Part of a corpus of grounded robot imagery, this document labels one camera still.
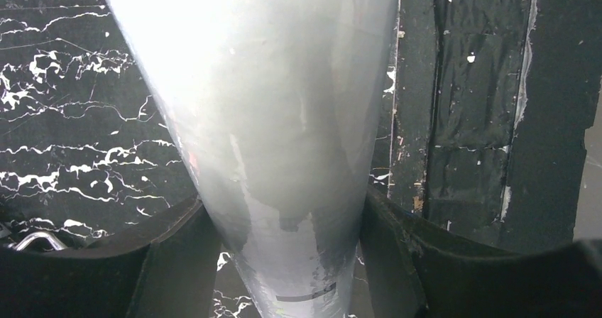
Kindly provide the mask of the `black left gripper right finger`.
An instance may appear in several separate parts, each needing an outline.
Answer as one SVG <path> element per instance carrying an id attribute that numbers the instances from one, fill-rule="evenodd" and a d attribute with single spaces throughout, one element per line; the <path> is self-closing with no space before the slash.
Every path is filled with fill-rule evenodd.
<path id="1" fill-rule="evenodd" d="M 519 254 L 453 234 L 369 187 L 361 250 L 377 317 L 600 317 L 601 242 Z"/>

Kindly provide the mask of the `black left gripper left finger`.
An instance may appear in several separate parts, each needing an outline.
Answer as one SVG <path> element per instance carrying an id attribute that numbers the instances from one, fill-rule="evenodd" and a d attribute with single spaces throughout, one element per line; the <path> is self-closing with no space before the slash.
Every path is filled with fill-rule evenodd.
<path id="1" fill-rule="evenodd" d="M 79 249 L 1 249 L 2 317 L 208 317 L 221 242 L 197 197 Z"/>

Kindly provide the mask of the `white shuttlecock tube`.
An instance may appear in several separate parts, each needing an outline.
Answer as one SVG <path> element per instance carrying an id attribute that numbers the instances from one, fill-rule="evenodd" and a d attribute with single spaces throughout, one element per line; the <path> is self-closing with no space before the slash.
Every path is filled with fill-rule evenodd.
<path id="1" fill-rule="evenodd" d="M 105 0 L 262 317 L 345 317 L 398 0 Z"/>

